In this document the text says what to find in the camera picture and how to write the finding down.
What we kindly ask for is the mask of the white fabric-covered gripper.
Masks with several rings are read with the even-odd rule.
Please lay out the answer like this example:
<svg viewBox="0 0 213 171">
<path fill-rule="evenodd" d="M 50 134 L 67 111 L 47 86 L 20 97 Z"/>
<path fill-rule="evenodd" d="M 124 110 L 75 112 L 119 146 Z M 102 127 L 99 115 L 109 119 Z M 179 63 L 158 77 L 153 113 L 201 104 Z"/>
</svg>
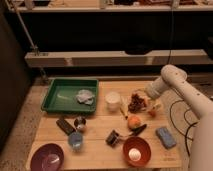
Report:
<svg viewBox="0 0 213 171">
<path fill-rule="evenodd" d="M 159 77 L 153 82 L 149 83 L 146 86 L 145 91 L 142 89 L 137 89 L 133 91 L 133 94 L 143 99 L 145 99 L 147 96 L 150 97 L 151 99 L 149 100 L 148 110 L 152 111 L 161 108 L 160 102 L 158 100 L 152 99 L 159 98 L 167 89 L 168 89 L 167 84 L 161 77 Z"/>
</svg>

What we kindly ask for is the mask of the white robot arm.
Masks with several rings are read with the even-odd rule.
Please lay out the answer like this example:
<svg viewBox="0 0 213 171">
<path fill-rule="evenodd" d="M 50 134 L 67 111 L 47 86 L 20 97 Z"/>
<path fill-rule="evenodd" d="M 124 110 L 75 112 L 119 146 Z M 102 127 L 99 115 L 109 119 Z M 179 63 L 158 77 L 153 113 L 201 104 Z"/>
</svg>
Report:
<svg viewBox="0 0 213 171">
<path fill-rule="evenodd" d="M 187 81 L 187 73 L 175 66 L 165 65 L 160 76 L 145 87 L 149 99 L 156 100 L 174 90 L 198 119 L 194 130 L 188 171 L 213 171 L 213 101 Z"/>
</svg>

